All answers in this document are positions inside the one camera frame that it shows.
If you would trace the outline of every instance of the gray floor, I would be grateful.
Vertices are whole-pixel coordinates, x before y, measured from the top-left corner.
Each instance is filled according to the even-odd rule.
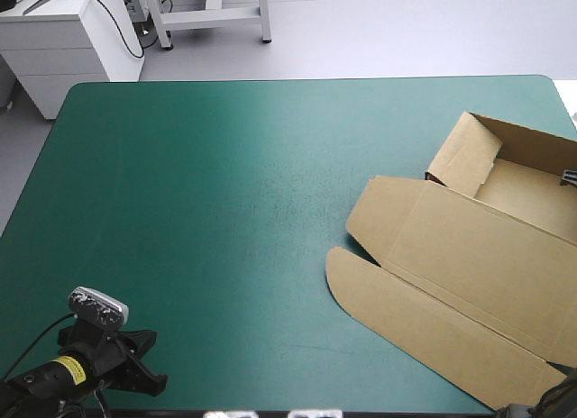
[[[544,74],[567,80],[577,112],[577,0],[271,0],[270,11],[272,44],[256,26],[175,32],[173,51],[147,50],[142,80]],[[49,131],[22,91],[0,114],[0,231]]]

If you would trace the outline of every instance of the cardboard box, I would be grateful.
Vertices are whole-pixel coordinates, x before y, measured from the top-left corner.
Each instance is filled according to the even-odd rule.
[[[577,366],[577,142],[463,114],[427,180],[376,177],[326,274],[353,317],[490,407]]]

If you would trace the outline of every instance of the cabinet drawer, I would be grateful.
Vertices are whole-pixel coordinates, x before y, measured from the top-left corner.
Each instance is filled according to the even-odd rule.
[[[66,94],[74,85],[108,81],[104,74],[20,76],[18,80],[46,119],[56,119]]]
[[[80,20],[0,23],[0,50],[90,47],[92,44]]]
[[[17,76],[105,72],[94,49],[3,50],[0,54]]]

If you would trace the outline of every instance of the black cable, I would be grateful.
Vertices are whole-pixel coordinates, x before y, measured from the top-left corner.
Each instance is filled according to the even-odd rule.
[[[56,322],[52,323],[44,331],[42,331],[40,333],[40,335],[38,337],[36,337],[36,339],[31,343],[31,345],[26,348],[26,350],[22,353],[22,355],[20,355],[20,357],[18,357],[18,359],[14,362],[14,364],[12,366],[10,366],[10,368],[5,372],[5,374],[2,376],[2,382],[6,381],[6,379],[10,376],[10,373],[12,373],[14,371],[16,366],[18,366],[18,364],[20,364],[20,361],[22,361],[24,359],[24,357],[26,355],[28,355],[28,352],[30,352],[32,350],[32,348],[34,346],[36,346],[36,343],[38,343],[38,341],[40,341],[42,339],[42,337],[44,337],[56,325],[58,325],[59,323],[61,323],[63,321],[66,321],[67,319],[70,319],[71,317],[74,317],[73,313],[69,313],[66,316],[62,316]]]
[[[102,416],[104,418],[112,418],[112,415],[110,414],[110,408],[108,407],[108,403],[106,402],[105,399],[105,395],[102,393],[102,383],[100,385],[101,386],[97,388],[96,391],[94,392],[94,397],[96,397],[96,400],[100,405],[100,409],[102,410]]]
[[[561,397],[567,394],[569,388],[575,385],[577,385],[577,378],[565,380],[561,384],[545,391],[545,393],[541,396],[541,399],[539,400],[537,406],[531,408],[529,410],[529,413],[533,415],[535,418],[538,418],[541,415],[541,413],[543,413],[549,406],[551,406],[551,404],[555,403]]]
[[[170,9],[169,9],[169,13],[172,13],[172,8],[174,8],[174,3],[172,2],[172,0],[162,0],[162,4],[164,4],[165,2],[170,2]],[[148,49],[149,47],[152,47],[154,44],[156,44],[156,41],[159,40],[159,36],[158,34],[156,35],[156,38],[154,39],[153,42],[151,42],[150,44],[146,45],[146,46],[142,46],[141,47],[143,50]]]
[[[124,43],[125,48],[128,50],[128,52],[133,55],[135,58],[137,59],[142,59],[144,58],[144,48],[141,46],[141,54],[137,55],[136,53],[134,53],[132,51],[132,49],[130,48],[130,46],[128,45],[128,42],[126,42],[126,39],[124,37],[124,34],[122,32],[122,30],[120,29],[120,26],[118,26],[118,22],[116,21],[116,19],[114,18],[114,16],[112,15],[112,13],[110,12],[110,10],[108,9],[108,7],[101,1],[101,0],[95,0],[97,1],[108,13],[108,15],[110,16],[110,18],[112,19],[112,21],[114,22],[114,25],[116,26],[116,29],[118,30],[118,33],[120,34],[120,38]]]
[[[80,403],[71,403],[64,406],[62,412],[58,413],[54,418],[64,418],[71,413],[77,413],[80,418],[87,418],[87,411],[84,409],[84,406]]]

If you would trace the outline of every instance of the green table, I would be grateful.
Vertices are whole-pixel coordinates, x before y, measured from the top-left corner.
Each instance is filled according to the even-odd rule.
[[[575,136],[545,77],[74,87],[0,239],[0,367],[84,285],[159,332],[169,374],[112,407],[485,412],[325,284],[368,179],[422,177],[465,110]]]

